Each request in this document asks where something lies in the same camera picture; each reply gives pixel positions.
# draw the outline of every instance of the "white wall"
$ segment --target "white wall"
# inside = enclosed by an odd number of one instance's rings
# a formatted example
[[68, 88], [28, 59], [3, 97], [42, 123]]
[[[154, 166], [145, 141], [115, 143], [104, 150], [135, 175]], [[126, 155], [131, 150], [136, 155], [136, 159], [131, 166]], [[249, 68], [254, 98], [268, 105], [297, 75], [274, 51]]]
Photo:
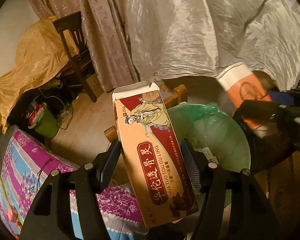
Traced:
[[38, 20], [28, 0], [5, 1], [0, 9], [0, 77], [15, 67], [19, 40]]

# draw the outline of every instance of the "silver sheet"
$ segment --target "silver sheet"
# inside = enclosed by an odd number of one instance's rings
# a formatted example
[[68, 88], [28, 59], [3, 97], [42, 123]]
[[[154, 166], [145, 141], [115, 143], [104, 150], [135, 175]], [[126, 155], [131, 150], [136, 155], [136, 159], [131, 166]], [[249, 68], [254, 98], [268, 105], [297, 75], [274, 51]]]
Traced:
[[128, 0], [133, 62], [148, 82], [215, 77], [245, 62], [280, 90], [300, 77], [300, 6], [296, 0]]

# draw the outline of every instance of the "curtain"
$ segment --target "curtain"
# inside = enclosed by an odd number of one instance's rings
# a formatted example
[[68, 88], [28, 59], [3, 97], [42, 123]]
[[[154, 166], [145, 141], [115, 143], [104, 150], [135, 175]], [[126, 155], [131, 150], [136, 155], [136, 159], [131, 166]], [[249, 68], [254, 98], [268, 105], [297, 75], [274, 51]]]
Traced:
[[139, 81], [126, 28], [126, 0], [29, 0], [40, 19], [81, 11], [82, 30], [104, 91]]

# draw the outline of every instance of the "metal screw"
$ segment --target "metal screw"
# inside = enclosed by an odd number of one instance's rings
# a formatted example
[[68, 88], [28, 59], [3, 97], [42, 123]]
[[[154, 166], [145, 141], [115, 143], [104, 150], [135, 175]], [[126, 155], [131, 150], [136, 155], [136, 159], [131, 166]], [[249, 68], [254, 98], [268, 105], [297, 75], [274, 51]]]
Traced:
[[249, 176], [251, 174], [251, 172], [248, 169], [243, 169], [242, 173], [246, 176]]
[[86, 170], [91, 170], [91, 169], [93, 168], [93, 164], [92, 164], [92, 163], [86, 163], [86, 164], [84, 165], [84, 168], [85, 168]]
[[59, 170], [53, 170], [50, 173], [52, 176], [57, 176], [59, 174]]
[[214, 162], [210, 162], [210, 163], [208, 163], [208, 166], [212, 169], [216, 169], [218, 167], [218, 164], [216, 164]]
[[296, 117], [296, 118], [294, 119], [294, 121], [295, 121], [296, 123], [300, 123], [300, 117]]

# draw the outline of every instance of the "green bucket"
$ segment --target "green bucket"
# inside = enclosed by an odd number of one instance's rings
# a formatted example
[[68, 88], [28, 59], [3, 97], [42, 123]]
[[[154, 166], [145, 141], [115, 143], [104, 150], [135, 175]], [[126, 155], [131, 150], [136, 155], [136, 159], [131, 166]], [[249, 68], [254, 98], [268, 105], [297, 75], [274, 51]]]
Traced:
[[58, 131], [58, 121], [54, 118], [52, 113], [48, 110], [47, 104], [44, 104], [43, 114], [39, 117], [37, 122], [29, 126], [29, 129], [34, 129], [38, 134], [42, 135], [46, 139], [54, 138]]

